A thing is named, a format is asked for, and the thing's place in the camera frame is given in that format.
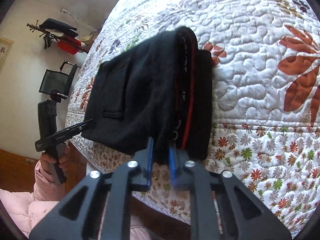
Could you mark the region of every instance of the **metal screw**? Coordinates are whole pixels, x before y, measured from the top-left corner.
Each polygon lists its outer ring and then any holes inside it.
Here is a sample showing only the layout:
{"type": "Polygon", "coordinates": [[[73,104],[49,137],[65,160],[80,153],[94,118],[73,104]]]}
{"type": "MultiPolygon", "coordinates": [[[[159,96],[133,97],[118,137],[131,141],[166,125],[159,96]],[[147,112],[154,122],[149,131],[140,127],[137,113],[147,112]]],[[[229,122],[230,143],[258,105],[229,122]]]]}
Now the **metal screw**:
{"type": "Polygon", "coordinates": [[[185,165],[186,167],[188,167],[188,168],[192,168],[193,166],[195,166],[195,162],[189,160],[189,161],[186,161],[186,162],[184,163],[184,165],[185,165]]]}
{"type": "Polygon", "coordinates": [[[138,166],[138,162],[137,161],[129,161],[128,162],[128,167],[129,168],[135,168],[138,166]]]}
{"type": "Polygon", "coordinates": [[[224,171],[222,173],[222,176],[225,178],[231,178],[232,177],[232,172],[231,171],[224,171]]]}
{"type": "Polygon", "coordinates": [[[91,171],[90,172],[90,177],[93,179],[96,179],[100,176],[100,172],[99,171],[91,171]]]}

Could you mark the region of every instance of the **black tool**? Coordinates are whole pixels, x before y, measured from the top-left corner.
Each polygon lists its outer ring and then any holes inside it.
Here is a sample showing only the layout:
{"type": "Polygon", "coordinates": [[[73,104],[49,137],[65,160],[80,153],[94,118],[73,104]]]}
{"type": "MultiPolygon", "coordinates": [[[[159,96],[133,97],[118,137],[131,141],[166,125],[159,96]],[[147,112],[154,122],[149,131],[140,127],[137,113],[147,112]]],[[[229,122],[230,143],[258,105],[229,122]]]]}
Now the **black tool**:
{"type": "MultiPolygon", "coordinates": [[[[92,171],[31,231],[30,240],[129,240],[131,191],[148,191],[152,177],[153,139],[147,149],[112,173],[92,171]]],[[[217,174],[170,147],[170,174],[177,190],[190,191],[191,239],[219,240],[212,199],[217,196],[223,237],[231,240],[290,240],[289,230],[230,171],[217,174]]]]}
{"type": "Polygon", "coordinates": [[[59,167],[59,157],[64,154],[64,142],[92,127],[92,120],[81,122],[57,132],[56,116],[57,102],[46,100],[38,103],[40,140],[35,142],[35,146],[38,152],[46,151],[57,160],[56,163],[49,165],[55,184],[62,184],[66,182],[66,177],[59,167]]]}
{"type": "Polygon", "coordinates": [[[92,171],[31,231],[30,240],[98,239],[103,211],[108,203],[100,239],[129,240],[129,202],[132,191],[151,185],[153,139],[145,150],[115,172],[92,171]]]}
{"type": "Polygon", "coordinates": [[[281,221],[231,171],[209,172],[175,147],[170,147],[169,157],[173,187],[190,191],[191,239],[220,239],[213,191],[224,239],[292,239],[281,221]]]}

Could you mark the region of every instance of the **pink sleeve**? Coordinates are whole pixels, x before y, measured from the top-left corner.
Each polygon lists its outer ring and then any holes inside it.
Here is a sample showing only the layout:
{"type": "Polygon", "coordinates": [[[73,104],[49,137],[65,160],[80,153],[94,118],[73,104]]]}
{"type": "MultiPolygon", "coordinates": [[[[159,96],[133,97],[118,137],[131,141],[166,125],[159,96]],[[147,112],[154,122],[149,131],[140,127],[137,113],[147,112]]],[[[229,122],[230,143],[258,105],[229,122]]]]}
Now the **pink sleeve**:
{"type": "Polygon", "coordinates": [[[35,179],[33,195],[36,200],[60,201],[65,196],[64,184],[55,185],[53,176],[42,169],[40,161],[35,167],[35,179]]]}

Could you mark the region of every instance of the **person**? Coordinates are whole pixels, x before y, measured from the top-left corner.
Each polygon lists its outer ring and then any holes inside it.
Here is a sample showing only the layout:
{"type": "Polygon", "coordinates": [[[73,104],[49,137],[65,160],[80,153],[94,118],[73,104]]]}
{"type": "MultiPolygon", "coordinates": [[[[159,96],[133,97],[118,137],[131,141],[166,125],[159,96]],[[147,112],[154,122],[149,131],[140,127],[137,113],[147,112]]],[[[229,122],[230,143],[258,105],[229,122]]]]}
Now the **person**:
{"type": "MultiPolygon", "coordinates": [[[[35,167],[36,182],[33,192],[9,192],[0,189],[0,200],[18,228],[29,237],[33,227],[44,218],[65,196],[64,184],[55,185],[49,163],[56,160],[47,153],[42,153],[35,167]]],[[[59,158],[59,167],[67,171],[70,167],[70,148],[59,158]]],[[[130,239],[152,240],[157,237],[145,228],[137,216],[131,216],[130,239]]]]}

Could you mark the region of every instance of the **tool handle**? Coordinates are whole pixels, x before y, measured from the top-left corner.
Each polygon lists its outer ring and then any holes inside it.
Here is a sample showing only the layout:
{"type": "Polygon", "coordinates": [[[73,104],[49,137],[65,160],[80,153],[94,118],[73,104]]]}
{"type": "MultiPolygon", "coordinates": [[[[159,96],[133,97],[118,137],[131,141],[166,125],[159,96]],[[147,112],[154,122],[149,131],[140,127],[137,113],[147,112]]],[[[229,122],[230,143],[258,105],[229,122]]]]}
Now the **tool handle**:
{"type": "Polygon", "coordinates": [[[56,163],[49,163],[49,167],[54,178],[54,183],[56,185],[63,184],[67,181],[67,178],[64,175],[63,170],[59,167],[59,157],[64,155],[65,148],[66,144],[61,143],[58,144],[56,147],[51,147],[47,150],[47,152],[57,160],[56,163]]]}

